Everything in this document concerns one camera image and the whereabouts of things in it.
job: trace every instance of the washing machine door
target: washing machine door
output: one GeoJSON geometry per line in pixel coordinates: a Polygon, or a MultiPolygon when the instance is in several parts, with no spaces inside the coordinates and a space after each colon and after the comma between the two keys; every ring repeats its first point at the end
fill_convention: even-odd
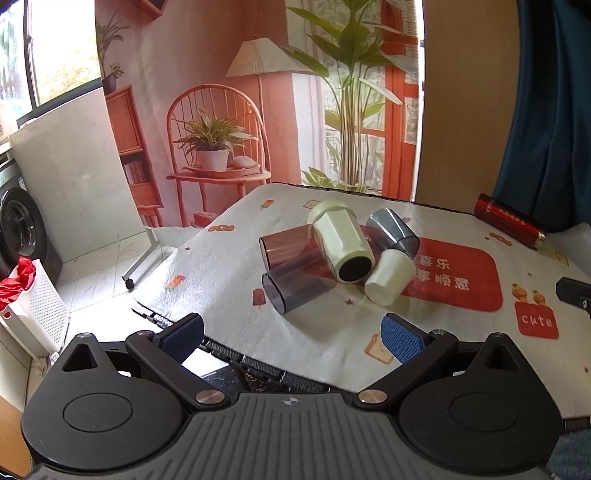
{"type": "Polygon", "coordinates": [[[35,201],[18,187],[7,190],[0,201],[0,255],[3,263],[12,269],[19,257],[44,261],[46,253],[47,234],[35,201]]]}

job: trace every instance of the gray ribbed panel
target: gray ribbed panel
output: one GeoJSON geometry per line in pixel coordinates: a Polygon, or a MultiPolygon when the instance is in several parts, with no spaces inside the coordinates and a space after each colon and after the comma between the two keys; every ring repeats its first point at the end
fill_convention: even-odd
{"type": "MultiPolygon", "coordinates": [[[[74,480],[42,467],[31,480],[74,480]]],[[[199,413],[159,457],[89,480],[467,480],[427,463],[388,417],[348,407],[339,394],[242,394],[232,407],[199,413]],[[289,398],[297,402],[292,405],[289,398]]],[[[544,471],[499,479],[548,480],[544,471]]]]}

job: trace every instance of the orange wooden chair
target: orange wooden chair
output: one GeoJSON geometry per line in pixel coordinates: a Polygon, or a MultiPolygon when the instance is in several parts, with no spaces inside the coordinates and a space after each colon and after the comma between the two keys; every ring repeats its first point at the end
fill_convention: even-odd
{"type": "Polygon", "coordinates": [[[174,172],[166,178],[177,183],[178,206],[181,221],[185,227],[190,225],[183,201],[184,182],[199,184],[203,211],[207,214],[207,197],[204,184],[235,184],[240,197],[244,197],[247,183],[265,184],[271,178],[269,172],[269,145],[265,125],[256,104],[240,90],[213,83],[191,88],[180,95],[171,105],[168,110],[166,126],[174,172]],[[195,165],[195,152],[187,153],[186,148],[183,149],[174,142],[186,136],[183,122],[198,121],[200,119],[198,110],[203,110],[209,116],[218,118],[238,118],[246,133],[253,135],[256,140],[242,141],[241,145],[234,147],[233,154],[234,156],[246,155],[256,161],[260,165],[258,173],[242,177],[217,179],[204,177],[184,168],[195,165]]]}

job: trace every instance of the tile floor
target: tile floor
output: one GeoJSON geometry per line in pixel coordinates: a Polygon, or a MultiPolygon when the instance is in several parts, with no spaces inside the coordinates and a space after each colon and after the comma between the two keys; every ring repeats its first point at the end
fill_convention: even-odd
{"type": "MultiPolygon", "coordinates": [[[[93,333],[99,342],[116,342],[138,330],[160,331],[131,310],[134,296],[121,279],[149,246],[148,236],[141,233],[62,266],[56,289],[70,312],[66,345],[83,332],[93,333]]],[[[172,247],[157,248],[132,275],[135,285],[140,285],[173,251],[172,247]]],[[[226,363],[195,350],[183,365],[202,376],[225,367],[226,363]]],[[[32,368],[28,397],[40,383],[39,376],[32,368]]]]}

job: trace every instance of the red thermos bottle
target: red thermos bottle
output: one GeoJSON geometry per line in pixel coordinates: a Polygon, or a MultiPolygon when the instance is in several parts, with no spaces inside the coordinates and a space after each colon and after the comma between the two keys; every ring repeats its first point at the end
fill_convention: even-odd
{"type": "Polygon", "coordinates": [[[533,250],[542,248],[546,240],[546,232],[533,220],[484,193],[478,197],[474,215],[533,250]]]}

